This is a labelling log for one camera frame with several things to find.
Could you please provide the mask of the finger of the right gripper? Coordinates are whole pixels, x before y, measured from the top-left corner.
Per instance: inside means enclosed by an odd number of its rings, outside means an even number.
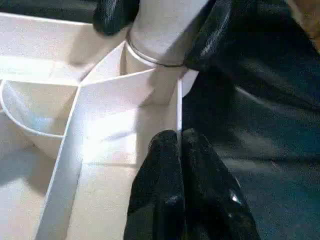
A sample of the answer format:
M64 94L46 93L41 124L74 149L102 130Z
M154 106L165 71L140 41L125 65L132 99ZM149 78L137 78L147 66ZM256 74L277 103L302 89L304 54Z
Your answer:
M210 8L205 21L184 59L184 65L187 68L205 71L218 59L225 48L227 30L235 6L234 0L216 0L209 4Z
M93 27L102 35L115 35L135 20L139 7L139 0L99 0L93 14Z

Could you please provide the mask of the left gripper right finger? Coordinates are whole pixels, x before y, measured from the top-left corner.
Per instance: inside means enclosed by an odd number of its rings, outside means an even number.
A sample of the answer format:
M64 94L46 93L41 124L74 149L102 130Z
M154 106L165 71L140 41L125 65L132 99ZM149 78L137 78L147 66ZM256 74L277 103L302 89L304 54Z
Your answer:
M193 128L182 133L181 164L189 239L261 238L237 179Z

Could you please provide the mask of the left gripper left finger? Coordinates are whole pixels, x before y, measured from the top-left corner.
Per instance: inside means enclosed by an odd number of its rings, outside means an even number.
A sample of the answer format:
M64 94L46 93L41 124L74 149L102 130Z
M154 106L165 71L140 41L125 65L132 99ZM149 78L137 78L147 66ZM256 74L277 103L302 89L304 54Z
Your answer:
M133 180L123 238L181 240L184 236L184 187L177 134L157 133Z

